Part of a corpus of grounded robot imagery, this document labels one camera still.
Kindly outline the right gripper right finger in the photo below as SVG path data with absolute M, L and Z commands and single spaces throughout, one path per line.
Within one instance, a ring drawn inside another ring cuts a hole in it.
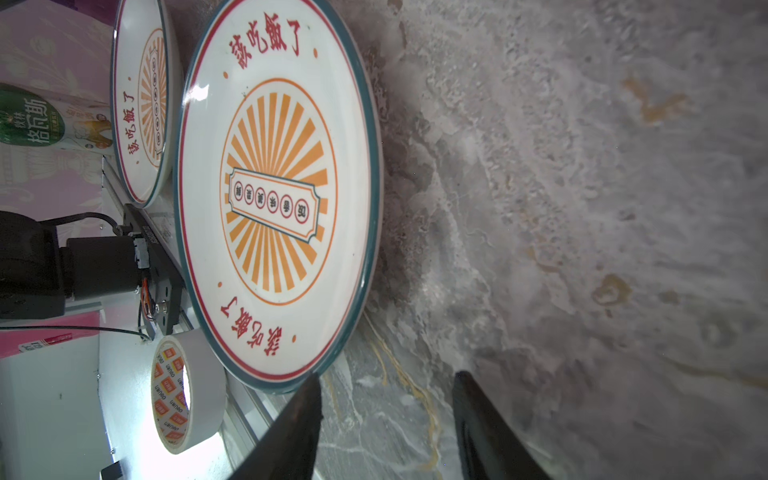
M 452 398 L 465 479 L 550 479 L 470 372 L 460 371 L 455 375 Z

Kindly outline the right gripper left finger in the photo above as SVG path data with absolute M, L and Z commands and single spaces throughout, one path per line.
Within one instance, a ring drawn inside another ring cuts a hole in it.
M 230 479 L 312 479 L 322 420 L 320 380 L 311 374 Z

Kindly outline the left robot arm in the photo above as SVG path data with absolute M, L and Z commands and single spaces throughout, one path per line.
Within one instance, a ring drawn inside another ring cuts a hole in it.
M 111 237 L 70 238 L 61 246 L 57 228 L 98 219 Z M 44 221 L 1 213 L 1 319 L 62 316 L 70 299 L 89 300 L 134 290 L 141 273 L 134 239 L 111 217 L 85 212 Z

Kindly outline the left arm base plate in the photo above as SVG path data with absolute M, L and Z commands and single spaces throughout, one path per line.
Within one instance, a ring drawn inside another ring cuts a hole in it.
M 178 324 L 184 280 L 143 211 L 131 204 L 125 204 L 123 211 L 124 227 L 134 240 L 140 272 L 139 321 L 153 340 L 157 334 L 172 334 Z

